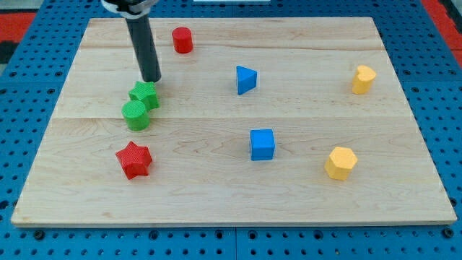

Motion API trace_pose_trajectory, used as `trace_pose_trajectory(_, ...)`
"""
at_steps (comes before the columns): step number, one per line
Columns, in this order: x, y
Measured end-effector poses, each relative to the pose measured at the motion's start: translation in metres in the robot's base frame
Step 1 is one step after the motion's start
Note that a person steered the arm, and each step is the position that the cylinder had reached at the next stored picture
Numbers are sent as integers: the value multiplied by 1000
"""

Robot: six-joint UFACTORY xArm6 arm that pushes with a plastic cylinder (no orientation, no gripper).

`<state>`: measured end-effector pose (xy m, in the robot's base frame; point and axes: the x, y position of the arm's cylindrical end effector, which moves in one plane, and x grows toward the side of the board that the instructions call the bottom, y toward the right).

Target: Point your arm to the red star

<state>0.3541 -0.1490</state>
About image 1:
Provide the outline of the black cylindrical robot arm pointer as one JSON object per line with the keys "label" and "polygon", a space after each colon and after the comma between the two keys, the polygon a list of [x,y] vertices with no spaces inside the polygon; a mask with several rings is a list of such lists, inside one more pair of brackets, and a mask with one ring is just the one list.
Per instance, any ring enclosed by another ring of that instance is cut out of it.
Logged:
{"label": "black cylindrical robot arm pointer", "polygon": [[158,82],[162,75],[149,23],[149,13],[158,0],[101,0],[105,9],[125,19],[141,77]]}

